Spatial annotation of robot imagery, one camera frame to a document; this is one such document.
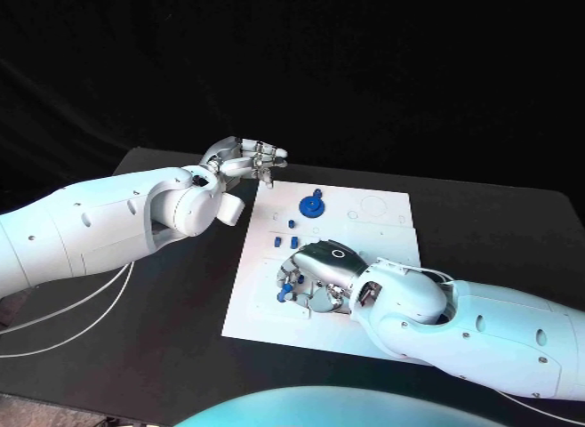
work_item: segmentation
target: blue object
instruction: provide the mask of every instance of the blue object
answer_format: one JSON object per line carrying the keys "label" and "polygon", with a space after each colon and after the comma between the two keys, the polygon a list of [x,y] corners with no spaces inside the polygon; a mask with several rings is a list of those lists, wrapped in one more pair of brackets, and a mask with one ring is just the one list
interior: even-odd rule
{"label": "blue object", "polygon": [[324,213],[324,202],[321,201],[321,190],[315,189],[314,194],[301,199],[298,211],[308,218],[318,218]]}
{"label": "blue object", "polygon": [[292,290],[292,285],[289,283],[285,283],[282,286],[282,290],[279,291],[279,294],[276,295],[276,300],[279,302],[286,302],[286,300],[283,299],[283,295],[286,295],[286,293]]}
{"label": "blue object", "polygon": [[[302,402],[302,410],[282,402]],[[188,418],[177,427],[302,425],[337,427],[502,427],[478,415],[398,394],[345,387],[286,387],[242,396]]]}

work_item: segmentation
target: teal surface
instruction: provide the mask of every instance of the teal surface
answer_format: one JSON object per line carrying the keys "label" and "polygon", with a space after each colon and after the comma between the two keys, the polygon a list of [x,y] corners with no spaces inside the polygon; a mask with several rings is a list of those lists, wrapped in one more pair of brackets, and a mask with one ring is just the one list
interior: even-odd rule
{"label": "teal surface", "polygon": [[291,387],[220,403],[177,427],[229,425],[498,427],[501,424],[397,394],[345,387]]}

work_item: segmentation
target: robotic hand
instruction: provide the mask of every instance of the robotic hand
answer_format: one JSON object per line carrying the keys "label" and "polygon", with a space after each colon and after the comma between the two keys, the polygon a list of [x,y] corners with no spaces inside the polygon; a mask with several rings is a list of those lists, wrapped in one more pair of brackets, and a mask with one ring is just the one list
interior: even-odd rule
{"label": "robotic hand", "polygon": [[240,177],[270,187],[286,152],[227,137],[200,165],[79,182],[0,215],[0,298],[29,286],[119,268],[168,243],[197,236],[217,218],[234,225]]}
{"label": "robotic hand", "polygon": [[[295,292],[305,275],[318,281],[312,294]],[[332,241],[298,249],[276,284],[279,302],[350,313],[391,357],[517,396],[585,401],[585,312],[383,258],[367,265]]]}

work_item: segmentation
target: dark tabletop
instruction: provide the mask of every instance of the dark tabletop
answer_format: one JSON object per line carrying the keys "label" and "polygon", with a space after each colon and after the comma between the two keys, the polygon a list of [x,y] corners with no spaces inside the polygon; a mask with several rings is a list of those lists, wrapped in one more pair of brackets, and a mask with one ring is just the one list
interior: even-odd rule
{"label": "dark tabletop", "polygon": [[[115,173],[197,160],[134,149]],[[409,193],[423,266],[585,310],[585,229],[560,193],[301,165],[276,170],[275,179]],[[231,191],[246,201],[236,227],[214,221],[198,237],[135,263],[122,298],[85,335],[39,355],[0,359],[0,394],[174,424],[255,391],[328,384],[401,393],[506,425],[563,425],[433,367],[220,336],[255,189],[246,181]],[[41,285],[16,323],[75,302],[111,276]],[[36,350],[75,334],[105,310],[121,283],[57,318],[4,335],[0,354]],[[585,421],[585,403],[531,403]],[[302,402],[282,408],[302,410]]]}

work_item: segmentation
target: circular hole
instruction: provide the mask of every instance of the circular hole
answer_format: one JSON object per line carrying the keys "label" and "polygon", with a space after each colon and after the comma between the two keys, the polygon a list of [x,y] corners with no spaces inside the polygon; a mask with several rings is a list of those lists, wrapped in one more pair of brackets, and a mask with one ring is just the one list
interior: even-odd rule
{"label": "circular hole", "polygon": [[486,327],[485,318],[481,315],[478,315],[478,317],[475,318],[475,330],[478,332],[482,332],[485,330],[485,327]]}
{"label": "circular hole", "polygon": [[542,346],[545,345],[545,333],[542,329],[535,331],[535,343]]}

